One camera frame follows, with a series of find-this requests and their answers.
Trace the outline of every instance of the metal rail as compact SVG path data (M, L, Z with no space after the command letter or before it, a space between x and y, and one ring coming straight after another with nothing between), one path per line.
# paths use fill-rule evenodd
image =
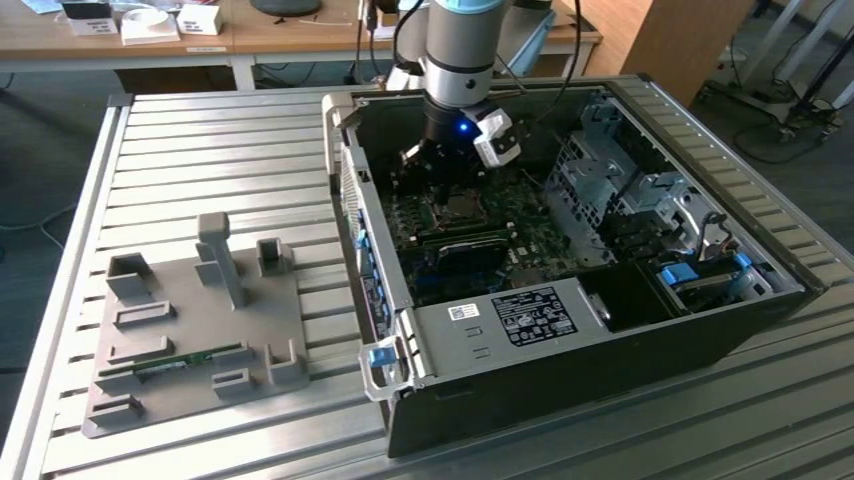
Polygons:
M829 292L712 367L495 435L384 456L323 176L318 98L334 89L152 95L108 111L0 478L831 478L854 471L850 254L658 87L618 83ZM111 255L195 255L193 217L232 248L295 249L312 383L100 439L80 433ZM556 381L571 382L571 375Z

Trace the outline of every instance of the black cable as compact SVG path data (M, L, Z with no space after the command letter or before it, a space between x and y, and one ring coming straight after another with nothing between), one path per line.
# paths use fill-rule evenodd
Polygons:
M303 85L303 83L306 83L308 81L308 79L311 78L311 74L315 73L315 68L318 67L318 62L314 62L311 64L311 68L308 69L308 73L306 74L306 76L303 77L303 79L296 83L295 87L299 87Z
M356 85L364 84L364 78L362 77L362 69L359 68L359 56L362 55L362 28L364 27L364 21L362 15L359 15L359 21L356 22L356 60L354 61L354 70Z
M696 245L694 245L694 260L699 262L699 259L703 255L703 242L706 241L706 226L711 223L714 216L718 215L718 212L708 212L703 215L703 219L699 222L699 232L696 234Z
M743 90L745 85L742 84L742 76L738 74L738 67L735 66L735 35L730 37L730 64L733 65L733 72L735 73L738 88Z
M27 373L27 367L0 367L0 375L20 375Z
M376 64L376 54L374 53L374 31L368 30L368 35L371 36L368 39L370 52L371 52L371 65L374 65L374 72L379 77L383 74L383 72L379 71L379 65Z
M534 123L540 123L546 116L551 113L551 111L558 106L558 102L560 101L560 97L563 96L563 92L566 92L566 88L570 85L570 80L572 79L572 73L575 72L575 66L578 65L578 57L580 56L582 51L582 2L580 0L575 0L575 52L572 54L572 64L570 65L570 71L566 74L566 78L563 79L563 85L560 85L560 90L558 90L558 94L555 95L554 100L551 101L551 105L543 111L540 116L536 118Z
M415 15L415 12L422 7L422 3L424 3L424 0L418 0L415 2L415 5L412 6L412 9L408 12L406 12L406 15L403 16L403 18L398 22L398 25L395 25L395 33L391 36L391 60L392 60L394 64L403 63L400 61L400 54L398 53L398 36L400 35L400 29L403 28L403 24L407 22L410 17L412 15Z
M516 74L512 73L512 70L510 69L510 66L507 65L507 62L504 62L504 59L502 58L502 56L498 53L495 54L495 58L498 58L498 61L504 66L504 70L507 70L507 74L512 78L512 81L516 84L516 87L519 88L519 92L527 93L527 89L524 88L524 85L522 84L522 81L519 80L519 77L516 77Z
M827 2L827 5L825 5L825 8L822 9L822 11L818 13L818 17L815 17L815 24L818 24L818 22L821 21L822 17L825 16L825 13L827 13L827 9L830 8L830 6L837 3L837 1L839 0L833 0L831 2ZM798 37L798 39L791 42L791 45L789 45L789 48L786 49L786 54L783 55L783 58L779 59L779 62L777 62L777 65L774 65L774 68L771 69L771 79L777 80L777 69L783 65L783 62L786 61L786 59L789 58L789 55L791 55L791 50L795 48L795 45L798 45L803 39L807 37L807 35L810 34L811 30L807 30L803 35L801 35L801 37Z
M5 85L0 87L0 90L5 90L12 86L12 82L15 81L15 74L9 73L9 80L5 82Z
M303 79L296 83L288 83L281 78L279 78L272 72L269 72L267 70L269 68L269 67L267 67L267 65L259 65L259 67L264 71L264 73L267 75L269 75L272 77L272 79L276 80L279 83L281 83L287 88L295 88L295 87L299 87L300 85L303 85L308 81L308 78L311 78L311 74L314 73L316 66L318 66L318 62L312 62L311 68L308 69L308 73L306 74Z
M643 173L643 170L640 168L635 168L635 171L631 172L631 176L628 177L628 181L620 187L619 191L616 192L616 195L614 195L611 197L611 199L608 200L608 203L604 205L604 213L606 214L608 212L611 212L611 210L616 210L615 205L618 204L620 199L626 196L626 192L628 192L628 189L631 188L631 184L635 183L635 180L638 180L638 177L640 176L642 173Z
M753 153L739 142L739 139L745 136L746 133L754 131L754 130L759 130L762 128L767 128L769 126L774 125L775 123L778 123L775 121L777 119L774 117L769 118L769 121L766 123L761 123L758 125L753 125L747 128L743 128L742 130L739 130L738 132L735 132L735 134L733 135L733 144L735 145L735 148L738 148L738 150L741 150L741 152L747 155L750 158L753 158L757 162L759 163L765 163L769 165L782 165L785 163L790 163L793 161L795 161L798 158L801 158L803 155L806 155L807 153L810 153L813 150L815 150L818 147L821 147L819 143L815 143L814 145L810 145L807 148L805 148L802 151L794 153L793 155L790 155L789 157L785 157L782 160L771 160L766 157L761 157L759 155L757 155L755 153Z

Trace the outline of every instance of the wire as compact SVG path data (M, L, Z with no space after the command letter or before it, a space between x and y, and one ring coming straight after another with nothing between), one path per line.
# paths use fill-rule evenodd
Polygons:
M39 225L39 230L41 230L41 233L44 234L44 236L48 237L48 239L53 242L53 244L59 247L59 249L65 250L65 245L63 245L63 242L60 242L56 239L56 237L51 235L51 232L48 232L48 229L44 225Z
M546 116L551 113L551 111L558 106L558 102L560 101L560 97L563 96L563 92L566 92L566 88L570 85L570 80L572 79L572 73L575 72L575 66L578 65L578 57L580 56L582 51L582 2L580 0L575 0L575 53L572 54L572 64L570 65L570 71L566 74L566 78L563 79L563 85L560 85L560 90L558 90L558 94L551 101L551 105L543 111L540 116L536 118L534 123L539 123L543 121Z
M830 6L834 3L837 3L837 1L839 1L839 0L833 0L831 2L827 2L827 5L825 5L825 8L818 13L818 17L815 17L815 24L818 24L818 22L821 21L822 17L825 16L825 13L827 13L827 9L830 8ZM803 35L801 35L798 37L798 39L794 42L791 42L791 45L789 45L789 48L786 49L786 54L783 55L783 58L779 59L779 62L777 62L777 65L774 65L774 68L771 69L771 79L773 80L777 80L777 69L783 65L783 62L786 61L786 59L789 59L789 55L791 55L791 50L795 48L795 45L798 45L803 41L803 39L807 37L809 34L810 34L810 30L803 32Z
M56 220L63 214L65 214L67 212L72 211L76 208L76 206L77 206L76 203L68 205L61 210L57 210L56 212L51 213L47 217L44 217L40 222L29 223L29 224L25 224L25 225L0 225L0 232L20 232L20 231L24 231L24 230L31 230L33 228L37 228L39 231L44 234L44 236L48 237L48 239L59 247L59 249L64 250L65 247L63 245L63 242L60 242L56 239L56 237L53 235L51 235L51 232L48 232L45 227L47 227L48 223L51 223L53 220ZM1 252L0 261L3 261L4 257L5 257L5 250L3 250L3 252Z
M534 183L534 185L536 185L538 187L543 186L543 184L536 181L536 179L531 176L531 174L524 168L522 169L522 175L527 177L527 179L531 181L531 183Z
M52 222L53 220L56 220L65 212L72 211L76 206L77 206L76 203L68 205L61 210L57 210L56 212L51 213L39 222L29 223L29 224L25 224L25 225L0 225L0 232L20 232L21 230L29 230L32 228L37 228L41 225L44 225L44 224Z
M730 37L730 64L733 65L733 72L735 73L738 88L743 90L745 85L742 84L742 76L738 74L738 67L735 66L735 35Z
M0 375L20 375L27 373L27 367L0 367Z
M699 232L696 233L696 245L694 245L694 259L699 262L700 257L703 256L703 248L706 241L706 226L711 223L711 220L718 212L708 212L703 215L703 220L699 222Z
M504 62L504 59L502 58L502 56L498 53L495 54L495 57L498 58L498 61L502 62L502 65L504 66L504 69L507 70L507 73L512 77L512 81L515 82L516 87L519 87L519 91L522 93L527 93L528 90L524 88L524 85L522 85L522 82L519 81L519 77L516 77L516 74L510 69L510 66L507 65L507 62Z
M371 65L374 65L374 72L376 72L376 76L379 77L383 72L379 71L379 65L376 64L376 54L374 53L374 31L368 30L368 35L370 35L370 39L368 39L368 50L371 52Z
M778 123L778 122L775 122L775 119L773 117L770 117L769 121L766 123L761 123L758 125L753 125L753 126L750 126L747 128L743 128L742 130L735 132L735 134L733 135L733 144L735 145L735 148L738 148L741 150L741 152L745 155L747 155L750 158L753 158L757 162L765 163L767 165L782 165L785 163L794 162L798 158L801 158L803 155L806 155L813 150L815 150L818 147L821 147L821 143L815 143L815 144L810 145L807 148L805 148L803 150L801 150L799 152L791 154L789 157L785 157L782 160L771 160L771 159L769 159L766 157L762 157L762 156L757 155L755 153L753 153L745 147L745 145L741 143L739 139L749 132L753 132L755 130L767 128L769 126L774 125L775 123Z
M616 207L615 207L616 203L620 201L623 196L626 196L626 192L628 192L628 188L631 188L631 184L635 183L635 180L638 180L638 177L640 176L642 173L643 173L643 170L640 168L635 168L635 171L631 172L631 176L628 177L628 181L620 187L619 191L616 192L616 195L614 195L611 197L611 199L608 200L608 203L604 205L604 213L606 214L610 211L616 210Z
M260 69L264 71L264 73L265 73L267 75L269 75L269 76L273 78L273 80L276 80L279 83L281 83L287 88L296 88L296 87L299 87L300 85L303 85L303 84L308 81L308 78L311 78L311 74L314 73L316 66L318 66L318 62L312 62L312 64L311 64L311 68L308 69L308 73L306 74L306 76L303 77L303 79L302 79L299 82L296 82L296 83L288 83L288 82L285 82L285 81L284 81L284 80L283 80L283 79L281 79L276 74L273 74L273 73L268 70L268 68L269 68L269 67L267 67L267 65L259 65L259 67L260 67Z
M362 69L359 67L359 56L362 55L362 28L364 28L364 21L362 20L362 13L359 13L359 21L356 22L356 60L354 61L356 84L364 85L364 78L362 77Z
M7 88L9 88L12 86L13 81L15 81L15 74L9 73L9 79L7 80L5 85L0 87L0 90L5 90Z
M412 9L406 12L406 15L403 15L403 18L398 22L398 25L395 25L395 33L391 36L391 59L394 60L395 64L403 63L400 62L400 54L398 53L398 37L400 35L400 29L403 28L403 24L407 22L410 17L415 15L418 9L422 8L422 3L424 3L424 0L418 0L415 2L415 5L412 5Z

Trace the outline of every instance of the circuit board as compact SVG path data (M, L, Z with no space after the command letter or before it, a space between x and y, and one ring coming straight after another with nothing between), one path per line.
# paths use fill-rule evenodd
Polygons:
M383 198L398 258L418 306L566 278L579 270L548 215L542 183L518 168L455 187Z

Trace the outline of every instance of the white object on desk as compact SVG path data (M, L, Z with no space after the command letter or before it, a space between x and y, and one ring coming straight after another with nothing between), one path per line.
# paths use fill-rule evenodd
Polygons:
M177 14L177 28L191 35L219 35L223 17L216 5L185 4Z
M121 17L121 44L177 42L177 26L172 15L151 9L131 10Z
M68 19L68 25L75 35L111 35L119 33L112 18L89 18L85 20Z

